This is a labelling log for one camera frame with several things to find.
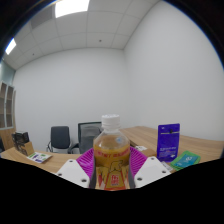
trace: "plastic bottle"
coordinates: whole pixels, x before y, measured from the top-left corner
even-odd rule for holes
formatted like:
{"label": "plastic bottle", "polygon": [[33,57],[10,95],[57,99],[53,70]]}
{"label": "plastic bottle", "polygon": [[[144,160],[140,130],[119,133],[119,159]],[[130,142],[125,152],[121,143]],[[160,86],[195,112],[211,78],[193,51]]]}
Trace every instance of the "plastic bottle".
{"label": "plastic bottle", "polygon": [[104,131],[94,140],[94,156],[100,189],[124,190],[128,188],[130,141],[119,131],[120,116],[102,116]]}

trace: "ceiling light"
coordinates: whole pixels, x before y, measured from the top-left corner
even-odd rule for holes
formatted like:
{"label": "ceiling light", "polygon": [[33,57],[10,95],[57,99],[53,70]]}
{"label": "ceiling light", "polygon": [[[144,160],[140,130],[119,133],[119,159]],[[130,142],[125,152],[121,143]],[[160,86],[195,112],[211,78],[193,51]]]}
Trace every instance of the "ceiling light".
{"label": "ceiling light", "polygon": [[6,54],[9,55],[9,53],[12,51],[12,49],[16,46],[16,42],[14,40],[14,38],[11,40],[11,42],[9,43],[8,47],[6,48],[5,52]]}
{"label": "ceiling light", "polygon": [[89,0],[64,0],[56,3],[55,17],[88,10]]}

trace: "ceiling tile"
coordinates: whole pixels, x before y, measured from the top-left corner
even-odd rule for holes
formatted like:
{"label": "ceiling tile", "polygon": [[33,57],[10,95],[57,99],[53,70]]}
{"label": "ceiling tile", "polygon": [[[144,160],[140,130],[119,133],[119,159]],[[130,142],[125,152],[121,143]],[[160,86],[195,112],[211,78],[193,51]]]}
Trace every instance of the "ceiling tile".
{"label": "ceiling tile", "polygon": [[60,36],[86,32],[87,12],[74,13],[56,19]]}
{"label": "ceiling tile", "polygon": [[60,38],[64,50],[86,47],[86,33],[70,34]]}
{"label": "ceiling tile", "polygon": [[125,15],[117,33],[131,36],[140,22],[140,19]]}
{"label": "ceiling tile", "polygon": [[54,7],[46,7],[44,10],[41,10],[39,13],[37,13],[32,19],[30,20],[30,25],[32,29],[35,29],[42,23],[51,20],[53,17],[53,10]]}
{"label": "ceiling tile", "polygon": [[26,58],[29,58],[30,61],[43,56],[43,54],[42,54],[42,52],[41,52],[41,50],[38,46],[36,46],[36,47],[32,48],[31,50],[27,51],[24,55],[25,55]]}
{"label": "ceiling tile", "polygon": [[19,56],[19,58],[15,61],[15,63],[21,67],[23,65],[25,65],[26,63],[28,63],[30,61],[30,59],[26,58],[24,55]]}
{"label": "ceiling tile", "polygon": [[16,44],[20,42],[30,32],[30,23],[28,22],[22,27],[22,29],[20,29],[20,31],[14,37]]}
{"label": "ceiling tile", "polygon": [[25,36],[19,43],[17,43],[18,48],[24,53],[31,49],[32,47],[36,46],[37,42],[35,41],[32,33],[29,33]]}
{"label": "ceiling tile", "polygon": [[117,49],[124,49],[128,40],[129,40],[129,36],[123,36],[123,35],[117,34],[114,37],[114,41],[111,47],[117,48]]}
{"label": "ceiling tile", "polygon": [[116,33],[122,16],[122,14],[112,12],[90,12],[88,16],[87,32]]}
{"label": "ceiling tile", "polygon": [[59,38],[48,40],[48,41],[40,44],[39,47],[40,47],[40,49],[41,49],[41,51],[42,51],[42,53],[44,55],[51,54],[51,53],[63,50]]}
{"label": "ceiling tile", "polygon": [[19,50],[18,46],[15,46],[13,48],[13,50],[10,52],[9,57],[13,61],[15,61],[21,54],[22,54],[22,52]]}
{"label": "ceiling tile", "polygon": [[91,0],[89,11],[109,11],[124,13],[132,0]]}
{"label": "ceiling tile", "polygon": [[110,48],[113,42],[113,39],[114,39],[114,34],[110,34],[110,33],[87,33],[87,47]]}
{"label": "ceiling tile", "polygon": [[55,20],[47,21],[32,31],[38,43],[58,37]]}
{"label": "ceiling tile", "polygon": [[149,1],[134,0],[129,6],[126,14],[142,19],[152,6],[153,4]]}

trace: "bottle cap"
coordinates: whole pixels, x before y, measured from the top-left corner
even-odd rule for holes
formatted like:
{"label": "bottle cap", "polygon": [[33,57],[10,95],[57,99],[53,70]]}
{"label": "bottle cap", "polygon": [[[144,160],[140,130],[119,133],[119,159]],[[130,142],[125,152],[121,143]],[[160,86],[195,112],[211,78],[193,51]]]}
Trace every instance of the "bottle cap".
{"label": "bottle cap", "polygon": [[104,129],[120,128],[120,116],[117,114],[102,115],[102,128]]}

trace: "paper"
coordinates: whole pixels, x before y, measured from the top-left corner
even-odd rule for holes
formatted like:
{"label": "paper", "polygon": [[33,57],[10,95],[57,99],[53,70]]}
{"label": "paper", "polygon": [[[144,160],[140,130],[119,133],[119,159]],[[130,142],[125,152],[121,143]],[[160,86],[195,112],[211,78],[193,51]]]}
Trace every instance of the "paper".
{"label": "paper", "polygon": [[39,153],[39,152],[34,152],[32,155],[27,156],[28,159],[37,163],[42,163],[50,157],[51,155],[47,155],[47,154]]}

